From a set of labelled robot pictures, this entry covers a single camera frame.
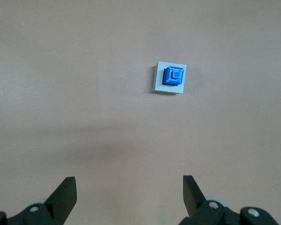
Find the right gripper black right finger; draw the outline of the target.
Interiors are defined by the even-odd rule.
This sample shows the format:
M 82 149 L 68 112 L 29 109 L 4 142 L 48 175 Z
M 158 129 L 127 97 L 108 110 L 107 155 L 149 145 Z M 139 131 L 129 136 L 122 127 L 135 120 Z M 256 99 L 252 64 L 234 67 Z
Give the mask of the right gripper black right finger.
M 233 212 L 217 200 L 207 200 L 194 177 L 183 176 L 183 200 L 188 217 L 181 225 L 276 225 L 277 221 L 265 210 L 244 207 Z

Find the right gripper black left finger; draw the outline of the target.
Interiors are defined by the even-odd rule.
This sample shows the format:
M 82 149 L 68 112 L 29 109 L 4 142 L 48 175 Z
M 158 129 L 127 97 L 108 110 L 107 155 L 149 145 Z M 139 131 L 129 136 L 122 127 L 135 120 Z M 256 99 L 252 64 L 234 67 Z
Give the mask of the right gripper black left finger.
M 8 218 L 0 211 L 0 225 L 63 225 L 77 202 L 75 177 L 66 177 L 44 203 L 35 203 Z

